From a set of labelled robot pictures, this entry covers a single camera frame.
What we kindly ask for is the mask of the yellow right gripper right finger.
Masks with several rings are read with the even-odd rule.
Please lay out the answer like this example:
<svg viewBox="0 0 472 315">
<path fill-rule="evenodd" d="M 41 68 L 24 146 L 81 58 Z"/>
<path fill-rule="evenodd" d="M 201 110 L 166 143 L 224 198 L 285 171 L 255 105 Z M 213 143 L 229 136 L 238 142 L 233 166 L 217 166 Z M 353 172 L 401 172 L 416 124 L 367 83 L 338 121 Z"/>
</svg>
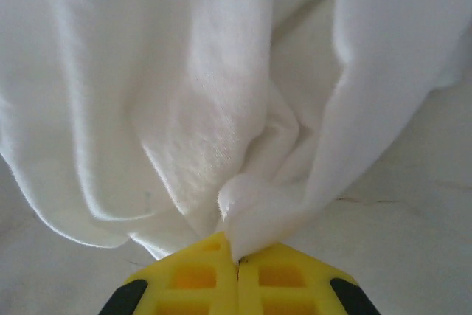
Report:
<svg viewBox="0 0 472 315">
<path fill-rule="evenodd" d="M 355 279 L 285 244 L 238 264 L 239 315 L 381 315 Z"/>
</svg>

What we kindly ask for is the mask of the white t-shirt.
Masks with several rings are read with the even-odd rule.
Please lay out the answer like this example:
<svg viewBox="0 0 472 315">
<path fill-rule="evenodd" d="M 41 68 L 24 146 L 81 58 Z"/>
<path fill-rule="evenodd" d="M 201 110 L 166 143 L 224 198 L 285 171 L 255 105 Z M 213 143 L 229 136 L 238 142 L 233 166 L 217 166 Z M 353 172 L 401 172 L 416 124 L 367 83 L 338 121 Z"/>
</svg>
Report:
<svg viewBox="0 0 472 315">
<path fill-rule="evenodd" d="M 0 155 L 69 240 L 237 260 L 470 65 L 472 0 L 0 0 Z"/>
</svg>

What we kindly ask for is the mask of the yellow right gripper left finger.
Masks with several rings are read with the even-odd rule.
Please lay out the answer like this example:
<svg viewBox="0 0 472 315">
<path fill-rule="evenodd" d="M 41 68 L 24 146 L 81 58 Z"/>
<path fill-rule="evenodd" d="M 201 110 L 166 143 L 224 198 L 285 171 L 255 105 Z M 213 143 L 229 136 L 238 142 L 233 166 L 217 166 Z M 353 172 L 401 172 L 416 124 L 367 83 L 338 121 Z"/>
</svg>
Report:
<svg viewBox="0 0 472 315">
<path fill-rule="evenodd" d="M 237 313 L 237 267 L 220 232 L 133 273 L 98 315 Z"/>
</svg>

